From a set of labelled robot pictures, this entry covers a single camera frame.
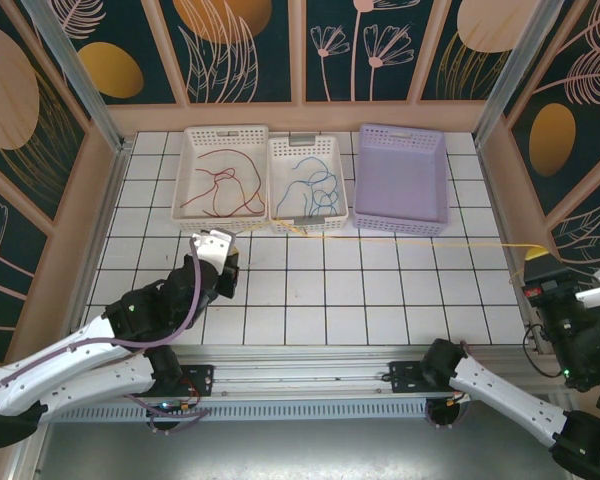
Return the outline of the large white plastic basket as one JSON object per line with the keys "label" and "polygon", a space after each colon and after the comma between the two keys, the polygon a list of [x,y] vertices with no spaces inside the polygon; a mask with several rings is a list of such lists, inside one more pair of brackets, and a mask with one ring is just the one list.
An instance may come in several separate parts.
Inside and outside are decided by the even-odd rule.
{"label": "large white plastic basket", "polygon": [[184,131],[171,206],[181,231],[237,232],[265,223],[268,137],[264,125]]}

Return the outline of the purple plastic basket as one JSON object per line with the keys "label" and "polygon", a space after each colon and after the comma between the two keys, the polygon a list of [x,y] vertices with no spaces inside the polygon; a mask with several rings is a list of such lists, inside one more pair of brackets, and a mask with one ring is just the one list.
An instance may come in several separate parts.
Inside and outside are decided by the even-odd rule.
{"label": "purple plastic basket", "polygon": [[359,130],[353,223],[437,237],[449,222],[444,133],[379,124]]}

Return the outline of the grey metal sheet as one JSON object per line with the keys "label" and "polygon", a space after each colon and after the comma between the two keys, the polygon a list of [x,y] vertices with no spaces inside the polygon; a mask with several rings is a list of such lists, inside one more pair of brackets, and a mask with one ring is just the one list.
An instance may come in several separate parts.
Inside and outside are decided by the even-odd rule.
{"label": "grey metal sheet", "polygon": [[451,430],[416,419],[52,426],[36,480],[572,480],[490,411]]}

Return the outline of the aluminium side rail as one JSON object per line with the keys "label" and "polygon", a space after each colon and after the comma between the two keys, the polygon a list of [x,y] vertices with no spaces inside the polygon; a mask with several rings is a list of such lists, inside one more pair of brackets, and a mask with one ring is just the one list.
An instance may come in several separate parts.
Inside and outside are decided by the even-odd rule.
{"label": "aluminium side rail", "polygon": [[130,159],[130,147],[126,139],[115,151],[107,171],[103,191],[98,197],[87,244],[83,250],[81,264],[77,271],[74,286],[69,297],[66,313],[61,325],[62,334],[70,334],[80,326],[89,293],[96,276],[100,256],[104,251],[107,231],[114,215],[117,195],[124,180],[124,171]]}
{"label": "aluminium side rail", "polygon": [[531,342],[526,330],[537,320],[520,291],[525,252],[534,244],[550,244],[537,195],[523,158],[509,132],[494,134],[477,149],[496,227],[494,247],[478,247],[505,261],[500,269],[477,271],[491,342],[521,350]]}

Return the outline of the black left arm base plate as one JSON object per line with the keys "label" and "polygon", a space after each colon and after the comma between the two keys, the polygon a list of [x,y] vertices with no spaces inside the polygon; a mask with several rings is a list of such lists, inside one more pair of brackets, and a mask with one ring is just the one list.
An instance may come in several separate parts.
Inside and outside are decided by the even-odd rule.
{"label": "black left arm base plate", "polygon": [[182,375],[176,383],[174,396],[209,397],[214,385],[213,365],[182,365]]}

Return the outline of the small white grey-handled basket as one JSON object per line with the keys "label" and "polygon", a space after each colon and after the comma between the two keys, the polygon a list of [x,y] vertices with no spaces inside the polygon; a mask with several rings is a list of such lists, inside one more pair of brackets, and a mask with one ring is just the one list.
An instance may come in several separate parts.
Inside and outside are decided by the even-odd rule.
{"label": "small white grey-handled basket", "polygon": [[349,210],[335,137],[271,138],[267,154],[268,220],[274,232],[311,234],[344,227]]}

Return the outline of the aluminium rail frame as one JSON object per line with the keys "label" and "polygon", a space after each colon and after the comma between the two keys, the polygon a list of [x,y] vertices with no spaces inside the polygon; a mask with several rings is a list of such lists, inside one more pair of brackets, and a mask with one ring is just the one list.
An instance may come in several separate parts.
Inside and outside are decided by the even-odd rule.
{"label": "aluminium rail frame", "polygon": [[[372,398],[388,396],[381,380],[390,362],[419,362],[420,346],[174,345],[181,364],[213,365],[213,400]],[[486,369],[533,395],[564,393],[564,381],[547,379],[520,346],[473,346]]]}

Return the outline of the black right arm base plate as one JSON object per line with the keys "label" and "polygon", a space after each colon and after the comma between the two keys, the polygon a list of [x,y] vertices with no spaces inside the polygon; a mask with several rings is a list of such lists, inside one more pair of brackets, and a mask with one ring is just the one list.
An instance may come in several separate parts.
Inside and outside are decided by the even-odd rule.
{"label": "black right arm base plate", "polygon": [[397,393],[450,393],[448,386],[435,386],[423,375],[419,361],[393,361],[388,364],[388,371],[382,380],[391,385],[392,392]]}

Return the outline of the aluminium corner post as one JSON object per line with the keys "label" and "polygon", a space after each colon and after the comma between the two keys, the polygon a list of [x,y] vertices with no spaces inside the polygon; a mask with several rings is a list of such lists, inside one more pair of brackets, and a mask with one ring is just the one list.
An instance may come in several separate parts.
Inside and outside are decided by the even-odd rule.
{"label": "aluminium corner post", "polygon": [[103,0],[19,0],[82,104],[115,152],[124,144],[73,40],[87,40],[106,17]]}
{"label": "aluminium corner post", "polygon": [[574,0],[539,0],[499,74],[473,130],[474,146],[477,149],[481,148],[492,133],[551,28],[558,23],[564,6],[570,9],[573,2]]}

